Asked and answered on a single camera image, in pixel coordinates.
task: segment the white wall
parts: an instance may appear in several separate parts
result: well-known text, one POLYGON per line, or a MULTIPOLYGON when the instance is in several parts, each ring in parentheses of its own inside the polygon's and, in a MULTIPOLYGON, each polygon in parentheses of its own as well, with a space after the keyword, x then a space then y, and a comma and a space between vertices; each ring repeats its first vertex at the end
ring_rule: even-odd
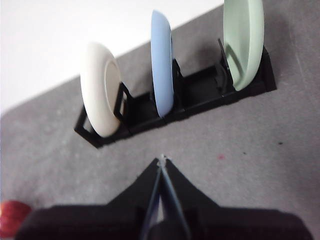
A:
POLYGON ((223 0, 1 0, 1 114, 79 74, 87 42, 147 42, 153 9, 176 28, 223 0))

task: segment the red ball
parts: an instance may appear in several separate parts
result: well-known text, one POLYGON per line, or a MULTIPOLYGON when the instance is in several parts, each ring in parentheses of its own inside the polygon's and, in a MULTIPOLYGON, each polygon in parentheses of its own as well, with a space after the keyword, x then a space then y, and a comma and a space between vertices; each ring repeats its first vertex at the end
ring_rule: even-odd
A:
POLYGON ((0 238, 14 237, 31 211, 31 207, 19 201, 2 202, 0 205, 0 238))

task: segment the light green plate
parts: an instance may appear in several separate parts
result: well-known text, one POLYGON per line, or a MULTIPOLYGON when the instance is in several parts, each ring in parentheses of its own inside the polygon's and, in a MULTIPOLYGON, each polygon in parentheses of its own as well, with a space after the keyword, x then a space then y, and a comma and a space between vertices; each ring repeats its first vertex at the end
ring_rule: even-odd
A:
POLYGON ((262 0, 225 0, 223 6, 224 50, 235 90, 254 79, 264 47, 262 0))

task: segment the black base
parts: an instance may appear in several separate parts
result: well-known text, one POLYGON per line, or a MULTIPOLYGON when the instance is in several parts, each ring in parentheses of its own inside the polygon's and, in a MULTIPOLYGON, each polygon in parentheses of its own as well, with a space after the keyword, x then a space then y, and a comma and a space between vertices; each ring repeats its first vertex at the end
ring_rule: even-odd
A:
POLYGON ((99 148, 149 129, 277 89, 270 57, 264 47, 254 79, 243 90, 236 91, 220 39, 218 42, 221 48, 221 61, 204 70, 183 77, 177 61, 173 61, 174 106, 165 117, 159 117, 152 92, 133 98, 126 86, 121 83, 114 108, 114 114, 121 122, 119 129, 108 137, 99 136, 92 127, 85 129, 84 125, 88 117, 83 107, 74 130, 93 146, 99 148), (124 114, 121 114, 120 108, 123 103, 124 114))
MULTIPOLYGON (((166 160, 165 168, 190 231, 188 239, 313 239, 303 221, 294 214, 275 209, 221 207, 195 188, 170 160, 166 160)), ((25 219, 15 239, 140 240, 155 187, 164 184, 163 175, 158 178, 158 173, 155 159, 131 186, 106 205, 38 209, 25 219)), ((170 219, 165 217, 154 225, 147 239, 187 240, 180 234, 182 223, 170 219)))

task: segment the plate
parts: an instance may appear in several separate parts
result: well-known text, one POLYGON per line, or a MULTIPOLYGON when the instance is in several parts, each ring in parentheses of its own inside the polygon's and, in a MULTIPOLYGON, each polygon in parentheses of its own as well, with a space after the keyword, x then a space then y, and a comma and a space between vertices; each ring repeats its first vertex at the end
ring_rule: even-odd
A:
POLYGON ((264 47, 264 7, 262 0, 225 0, 223 40, 235 90, 254 79, 264 47))
POLYGON ((88 44, 80 71, 81 93, 88 119, 101 137, 112 135, 120 121, 114 115, 120 70, 112 53, 102 44, 88 44))
POLYGON ((154 10, 151 20, 151 65, 156 109, 160 117, 174 105, 171 28, 167 18, 154 10))

